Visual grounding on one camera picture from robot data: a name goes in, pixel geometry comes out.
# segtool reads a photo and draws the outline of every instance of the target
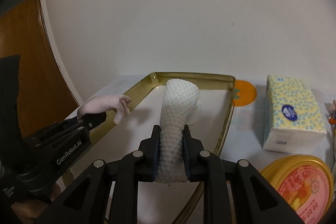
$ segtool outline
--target pink label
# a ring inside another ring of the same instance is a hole
[[[281,183],[278,193],[305,224],[317,224],[327,207],[329,183],[325,173],[314,165],[293,170]]]

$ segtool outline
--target metal screw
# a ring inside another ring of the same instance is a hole
[[[140,150],[135,150],[133,152],[133,156],[136,157],[136,158],[142,157],[142,155],[143,155],[143,153]]]
[[[207,150],[202,150],[201,152],[199,152],[199,154],[204,158],[210,156],[210,152]]]
[[[240,160],[238,163],[241,167],[248,167],[249,166],[249,162],[247,160]]]
[[[102,160],[96,160],[94,163],[93,163],[93,166],[94,167],[102,167],[104,165],[104,162]]]

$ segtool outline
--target blue oval logo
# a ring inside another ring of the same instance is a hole
[[[282,114],[290,121],[297,120],[297,114],[294,110],[294,107],[291,105],[283,105],[281,108]]]

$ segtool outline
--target yellow round container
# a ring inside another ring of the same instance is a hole
[[[317,224],[330,207],[333,177],[329,167],[317,157],[287,156],[260,173],[305,223]]]

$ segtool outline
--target yellow tissue package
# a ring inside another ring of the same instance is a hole
[[[326,133],[319,105],[306,82],[267,76],[263,149],[308,154]]]

